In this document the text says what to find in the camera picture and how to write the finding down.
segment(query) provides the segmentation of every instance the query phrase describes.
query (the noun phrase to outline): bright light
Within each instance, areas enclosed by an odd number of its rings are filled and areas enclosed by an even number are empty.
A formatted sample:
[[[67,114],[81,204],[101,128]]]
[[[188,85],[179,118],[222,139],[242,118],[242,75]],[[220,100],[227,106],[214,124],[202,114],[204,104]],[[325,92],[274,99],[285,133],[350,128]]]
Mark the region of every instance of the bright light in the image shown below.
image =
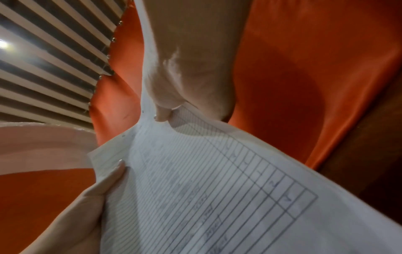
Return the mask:
[[[6,41],[0,40],[0,49],[8,48],[8,43]]]

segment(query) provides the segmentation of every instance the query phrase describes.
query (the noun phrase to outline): lined paper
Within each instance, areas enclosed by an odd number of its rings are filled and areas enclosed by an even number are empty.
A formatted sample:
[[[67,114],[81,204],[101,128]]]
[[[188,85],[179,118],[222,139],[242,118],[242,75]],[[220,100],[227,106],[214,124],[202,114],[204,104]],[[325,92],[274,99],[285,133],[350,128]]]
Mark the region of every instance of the lined paper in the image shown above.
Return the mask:
[[[124,159],[101,253],[400,253],[401,227],[277,149],[191,105],[165,123],[143,89],[137,125],[90,154]]]

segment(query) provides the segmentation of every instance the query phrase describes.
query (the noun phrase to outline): slatted panel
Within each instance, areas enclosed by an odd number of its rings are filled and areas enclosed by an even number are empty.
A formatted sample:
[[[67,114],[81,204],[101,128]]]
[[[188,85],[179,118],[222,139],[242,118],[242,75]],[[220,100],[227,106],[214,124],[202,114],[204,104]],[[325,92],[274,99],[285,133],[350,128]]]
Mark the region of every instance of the slatted panel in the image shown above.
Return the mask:
[[[124,0],[0,0],[0,122],[93,131],[89,101]]]

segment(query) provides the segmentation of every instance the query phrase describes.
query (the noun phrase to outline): wooden slat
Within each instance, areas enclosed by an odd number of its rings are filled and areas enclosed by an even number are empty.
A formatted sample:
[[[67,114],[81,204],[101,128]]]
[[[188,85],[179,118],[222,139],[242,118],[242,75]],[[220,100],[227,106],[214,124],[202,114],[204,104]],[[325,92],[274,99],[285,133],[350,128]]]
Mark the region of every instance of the wooden slat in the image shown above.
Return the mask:
[[[7,42],[12,43],[15,50],[17,50],[20,54],[22,52],[24,52],[26,54],[32,54],[37,57],[40,57],[43,60],[48,61],[49,63],[59,67],[60,69],[67,71],[70,74],[72,74],[94,86],[96,85],[97,81],[95,79],[80,72],[76,68],[66,64],[65,62],[61,61],[60,59],[49,54],[47,51],[27,42],[23,38],[13,34],[12,32],[10,32],[9,30],[5,29],[2,26],[0,26],[0,34],[1,34],[2,39],[4,39]]]
[[[72,123],[69,123],[67,121],[56,120],[56,119],[53,119],[53,118],[50,118],[50,117],[47,117],[47,116],[31,113],[31,112],[28,112],[28,111],[23,111],[23,110],[12,108],[12,107],[5,106],[5,105],[0,105],[0,112],[3,112],[5,114],[9,114],[9,115],[16,115],[16,116],[19,116],[19,117],[32,119],[32,120],[43,122],[43,123],[59,124],[59,125],[63,125],[63,126],[68,126],[68,127],[73,127],[73,128],[80,128],[80,129],[85,129],[87,131],[94,132],[93,129],[89,129],[89,128],[86,128],[86,127],[82,127],[80,125],[72,124]]]
[[[1,2],[0,2],[0,13],[2,15],[4,15],[5,17],[9,18],[14,23],[24,27],[25,29],[27,29],[34,35],[38,36],[39,38],[42,38],[44,41],[51,44],[58,50],[64,52],[65,54],[69,55],[73,59],[82,63],[86,67],[92,69],[93,71],[95,71],[99,74],[101,74],[101,73],[106,74],[105,71],[101,67],[94,64],[89,59],[84,58],[83,56],[81,56],[80,54],[78,54],[77,52],[75,52],[74,50],[69,48],[68,46],[64,45],[62,42],[60,42],[56,38],[54,38],[51,35],[49,35],[48,33],[46,33],[44,30],[40,29],[38,26],[34,25],[32,22],[28,21],[27,19],[25,19],[24,17],[22,17],[21,15],[19,15],[18,13],[16,13],[9,7],[7,7],[6,5],[2,4]]]
[[[114,32],[116,30],[116,25],[91,1],[91,0],[80,0],[86,8],[88,8],[100,21],[102,21],[110,31]]]
[[[86,18],[82,17],[73,7],[71,7],[64,0],[52,0],[55,4],[57,4],[61,9],[68,13],[73,19],[79,22],[85,29],[87,29],[91,34],[93,34],[96,38],[98,38],[101,42],[103,42],[106,46],[110,45],[110,40],[103,35],[96,27],[94,27],[91,23],[86,20]]]
[[[104,0],[106,4],[109,6],[109,8],[116,13],[116,15],[120,18],[123,15],[123,11],[120,9],[120,7],[117,5],[117,3],[114,0]]]
[[[59,113],[62,115],[66,115],[66,116],[69,116],[69,117],[72,117],[72,118],[75,118],[78,120],[82,120],[82,121],[89,122],[89,123],[92,122],[91,118],[88,116],[81,115],[76,112],[69,111],[69,110],[57,107],[53,104],[49,104],[49,103],[37,100],[37,99],[29,97],[29,96],[25,96],[25,95],[22,95],[22,94],[13,92],[13,91],[9,91],[9,90],[1,88],[1,87],[0,87],[0,95],[3,97],[6,97],[6,98],[12,99],[12,100],[26,103],[26,104],[29,104],[31,106],[35,106],[38,108],[43,108],[43,109],[46,109],[46,110],[49,110],[52,112],[56,112],[56,113]]]
[[[27,62],[24,62],[23,60],[21,60],[19,57],[16,56],[12,56],[11,53],[6,53],[4,52],[0,52],[0,60],[7,62],[11,65],[14,65],[20,69],[23,69],[27,72],[30,72],[32,74],[35,74],[36,76],[39,76],[41,78],[44,78],[58,86],[61,86],[63,88],[66,88],[70,91],[73,91],[79,95],[85,96],[87,98],[91,98],[92,97],[92,93],[90,91],[86,91],[85,89],[82,89],[80,87],[77,87],[65,80],[62,80],[59,77],[54,76],[53,74],[50,74],[32,64],[29,64]]]
[[[59,29],[61,32],[65,33],[71,39],[75,40],[80,45],[84,46],[87,50],[89,50],[91,53],[96,55],[99,59],[101,59],[105,63],[108,62],[106,55],[104,55],[101,51],[99,51],[91,43],[87,42],[84,38],[79,36],[76,32],[74,32],[72,29],[70,29],[67,25],[62,23],[60,20],[58,20],[56,17],[54,17],[48,11],[43,9],[39,4],[37,4],[33,0],[19,0],[19,1],[21,3],[23,3],[25,6],[27,6],[29,9],[31,9],[33,12],[40,15],[43,19],[45,19],[47,22],[52,24],[54,27]]]
[[[55,91],[50,90],[48,88],[45,88],[45,87],[43,87],[41,85],[38,85],[36,83],[33,83],[33,82],[29,81],[29,80],[25,80],[25,79],[23,79],[21,77],[15,76],[14,74],[5,72],[5,71],[3,71],[1,69],[0,69],[0,77],[2,79],[4,79],[4,80],[7,80],[7,81],[9,81],[11,83],[14,83],[16,85],[28,88],[28,89],[30,89],[32,91],[39,92],[41,94],[44,94],[44,95],[47,95],[47,96],[50,96],[50,97],[53,97],[53,98],[55,98],[57,100],[63,101],[65,103],[69,103],[71,105],[77,106],[77,107],[82,108],[84,110],[88,110],[88,104],[87,103],[83,103],[83,102],[81,102],[79,100],[76,100],[76,99],[70,98],[68,96],[62,95],[61,93],[58,93],[58,92],[55,92]]]

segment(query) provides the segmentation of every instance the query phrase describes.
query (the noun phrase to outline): orange leather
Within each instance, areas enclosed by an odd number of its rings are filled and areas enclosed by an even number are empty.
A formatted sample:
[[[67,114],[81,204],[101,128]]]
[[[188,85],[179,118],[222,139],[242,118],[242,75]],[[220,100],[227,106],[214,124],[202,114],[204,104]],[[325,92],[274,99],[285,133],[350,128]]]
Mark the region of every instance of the orange leather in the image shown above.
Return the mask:
[[[401,10],[399,0],[255,0],[234,67],[229,123],[316,169],[401,65]],[[139,95],[143,42],[135,8],[122,20],[110,64]],[[100,83],[110,93],[120,89]],[[92,102],[100,144],[138,120],[123,118],[138,101],[115,94],[97,92]],[[123,112],[112,115],[114,107]]]
[[[20,253],[94,182],[93,169],[0,175],[0,252]]]

